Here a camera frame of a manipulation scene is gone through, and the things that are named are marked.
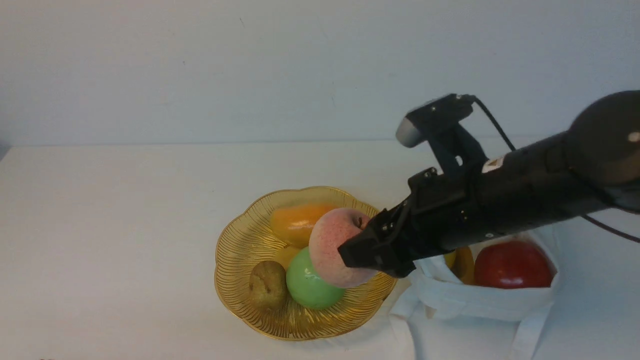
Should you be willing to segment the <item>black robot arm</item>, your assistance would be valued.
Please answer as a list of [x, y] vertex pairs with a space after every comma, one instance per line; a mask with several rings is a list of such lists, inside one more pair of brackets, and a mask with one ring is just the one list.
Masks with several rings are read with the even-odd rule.
[[338, 247], [346, 267], [404, 278], [417, 260], [617, 208], [639, 212], [640, 94], [595, 101], [570, 128], [489, 159], [461, 121], [477, 96], [451, 93], [408, 112], [407, 148], [427, 142], [439, 168], [409, 178], [409, 196]]

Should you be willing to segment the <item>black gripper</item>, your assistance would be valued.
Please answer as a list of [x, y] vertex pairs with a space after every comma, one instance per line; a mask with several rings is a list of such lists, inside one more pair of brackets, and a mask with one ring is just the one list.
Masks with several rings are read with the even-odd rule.
[[458, 177], [421, 173], [399, 205], [384, 209], [367, 228], [338, 246], [348, 268], [409, 275], [416, 260], [480, 242], [489, 232], [473, 167]]

